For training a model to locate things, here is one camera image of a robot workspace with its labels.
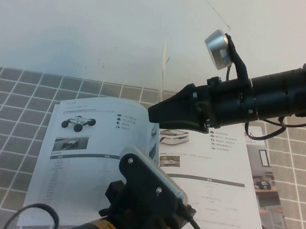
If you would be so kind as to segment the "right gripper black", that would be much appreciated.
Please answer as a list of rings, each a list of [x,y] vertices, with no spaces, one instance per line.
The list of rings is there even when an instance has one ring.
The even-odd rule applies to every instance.
[[[148,109],[151,123],[161,129],[208,133],[233,124],[256,121],[259,110],[251,80],[222,81],[210,78],[206,85],[186,85],[171,98]]]

